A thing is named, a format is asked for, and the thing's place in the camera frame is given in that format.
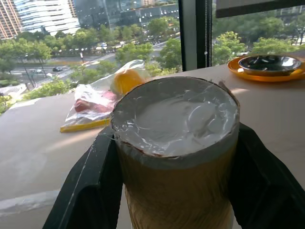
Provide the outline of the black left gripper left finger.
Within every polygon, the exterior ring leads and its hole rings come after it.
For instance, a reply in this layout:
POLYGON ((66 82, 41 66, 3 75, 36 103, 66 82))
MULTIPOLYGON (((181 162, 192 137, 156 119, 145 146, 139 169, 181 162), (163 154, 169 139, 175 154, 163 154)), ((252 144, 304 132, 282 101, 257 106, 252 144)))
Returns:
POLYGON ((116 229, 122 170, 106 127, 70 170, 42 229, 116 229))

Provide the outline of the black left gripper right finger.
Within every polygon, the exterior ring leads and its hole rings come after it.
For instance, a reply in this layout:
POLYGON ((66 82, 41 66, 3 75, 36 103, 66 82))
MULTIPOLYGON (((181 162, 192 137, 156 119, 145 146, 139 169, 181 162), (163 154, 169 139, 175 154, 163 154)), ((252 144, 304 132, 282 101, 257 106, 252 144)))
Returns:
POLYGON ((305 190, 244 124, 239 127, 228 197, 242 229, 305 229, 305 190))

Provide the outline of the brown paper cup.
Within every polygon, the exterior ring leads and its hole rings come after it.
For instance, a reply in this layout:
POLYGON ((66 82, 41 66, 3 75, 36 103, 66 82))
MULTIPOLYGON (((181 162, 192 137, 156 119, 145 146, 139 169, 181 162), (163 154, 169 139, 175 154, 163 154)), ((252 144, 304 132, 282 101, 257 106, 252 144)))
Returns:
POLYGON ((132 229, 232 229, 240 105, 223 83, 167 77, 134 87, 111 129, 132 229))

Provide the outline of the clear plastic zip bag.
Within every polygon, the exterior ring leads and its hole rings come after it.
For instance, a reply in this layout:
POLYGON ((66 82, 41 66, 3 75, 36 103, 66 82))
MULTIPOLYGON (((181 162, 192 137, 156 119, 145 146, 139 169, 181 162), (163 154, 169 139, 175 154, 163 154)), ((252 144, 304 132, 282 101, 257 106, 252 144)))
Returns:
POLYGON ((115 73, 90 84, 79 84, 74 91, 74 104, 61 133, 77 132, 109 124, 117 102, 136 86, 150 78, 144 60, 126 63, 115 73))

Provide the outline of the red fruit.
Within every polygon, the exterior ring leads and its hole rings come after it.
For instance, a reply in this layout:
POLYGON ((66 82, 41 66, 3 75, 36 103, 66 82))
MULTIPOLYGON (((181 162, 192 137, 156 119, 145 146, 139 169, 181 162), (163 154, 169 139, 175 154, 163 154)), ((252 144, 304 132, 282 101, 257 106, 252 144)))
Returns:
POLYGON ((110 91, 100 91, 93 94, 94 97, 85 99, 78 98, 74 103, 74 110, 77 113, 93 111, 97 113, 109 113, 113 110, 117 95, 110 91))

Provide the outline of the orange fruit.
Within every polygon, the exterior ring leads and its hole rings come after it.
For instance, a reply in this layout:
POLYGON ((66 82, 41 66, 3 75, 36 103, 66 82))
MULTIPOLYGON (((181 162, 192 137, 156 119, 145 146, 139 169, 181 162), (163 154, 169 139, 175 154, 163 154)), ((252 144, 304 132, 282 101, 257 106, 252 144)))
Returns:
POLYGON ((119 95, 125 95, 134 87, 144 84, 145 80, 134 69, 128 69, 115 75, 112 89, 119 95))

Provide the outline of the orange plastic plate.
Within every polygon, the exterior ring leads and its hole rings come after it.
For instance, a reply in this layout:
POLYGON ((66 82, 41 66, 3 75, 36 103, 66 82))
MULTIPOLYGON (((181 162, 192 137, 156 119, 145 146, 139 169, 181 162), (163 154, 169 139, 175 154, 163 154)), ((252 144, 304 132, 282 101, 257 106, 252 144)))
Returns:
POLYGON ((305 79, 305 58, 291 55, 251 55, 235 58, 227 64, 239 78, 278 83, 305 79))

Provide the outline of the shiny metal bowl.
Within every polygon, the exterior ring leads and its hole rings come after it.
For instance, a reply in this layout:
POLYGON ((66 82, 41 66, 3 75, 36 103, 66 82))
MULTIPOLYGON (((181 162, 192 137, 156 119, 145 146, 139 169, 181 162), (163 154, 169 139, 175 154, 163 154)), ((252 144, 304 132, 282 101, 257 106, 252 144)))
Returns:
POLYGON ((299 69, 302 61, 288 55, 254 55, 238 62, 248 75, 288 76, 299 69))

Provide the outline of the dark roller blind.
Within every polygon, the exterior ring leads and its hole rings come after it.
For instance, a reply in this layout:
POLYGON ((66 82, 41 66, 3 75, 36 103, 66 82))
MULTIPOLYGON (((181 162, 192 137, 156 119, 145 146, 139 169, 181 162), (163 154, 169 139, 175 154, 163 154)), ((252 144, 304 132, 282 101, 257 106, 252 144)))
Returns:
POLYGON ((216 18, 305 5, 305 0, 216 0, 216 18))

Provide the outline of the black window frame post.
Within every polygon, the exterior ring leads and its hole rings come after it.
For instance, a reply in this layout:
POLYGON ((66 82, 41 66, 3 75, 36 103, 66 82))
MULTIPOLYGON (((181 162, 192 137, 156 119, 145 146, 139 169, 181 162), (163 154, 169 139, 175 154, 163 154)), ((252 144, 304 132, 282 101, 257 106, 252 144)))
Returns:
POLYGON ((212 66, 212 0, 178 0, 183 71, 212 66))

